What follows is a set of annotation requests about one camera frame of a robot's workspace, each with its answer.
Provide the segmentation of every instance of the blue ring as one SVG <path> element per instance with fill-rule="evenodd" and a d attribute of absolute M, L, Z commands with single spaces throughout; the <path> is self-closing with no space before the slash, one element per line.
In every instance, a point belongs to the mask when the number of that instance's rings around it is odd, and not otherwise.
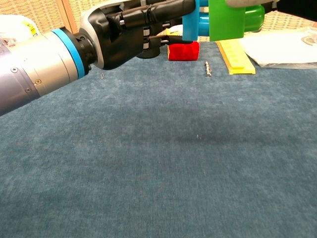
<path fill-rule="evenodd" d="M 84 69 L 83 62 L 80 58 L 80 55 L 78 54 L 76 47 L 71 42 L 70 38 L 66 35 L 65 32 L 63 32 L 60 29 L 54 29 L 52 30 L 52 32 L 54 32 L 60 38 L 60 40 L 63 41 L 64 45 L 66 46 L 70 55 L 72 56 L 77 68 L 78 79 L 84 77 L 85 69 Z"/>

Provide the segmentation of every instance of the yellow ruler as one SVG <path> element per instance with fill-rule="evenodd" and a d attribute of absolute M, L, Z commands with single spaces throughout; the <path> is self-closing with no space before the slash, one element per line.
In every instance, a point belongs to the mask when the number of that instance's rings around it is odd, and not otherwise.
<path fill-rule="evenodd" d="M 242 49 L 239 39 L 216 42 L 229 74 L 255 74 L 256 69 Z"/>

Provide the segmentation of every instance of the teal carpet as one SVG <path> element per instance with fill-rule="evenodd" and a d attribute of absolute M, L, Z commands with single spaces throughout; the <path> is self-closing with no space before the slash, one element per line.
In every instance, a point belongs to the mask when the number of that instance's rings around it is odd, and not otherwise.
<path fill-rule="evenodd" d="M 0 117 L 0 237 L 315 238 L 317 70 L 229 76 L 201 46 Z"/>

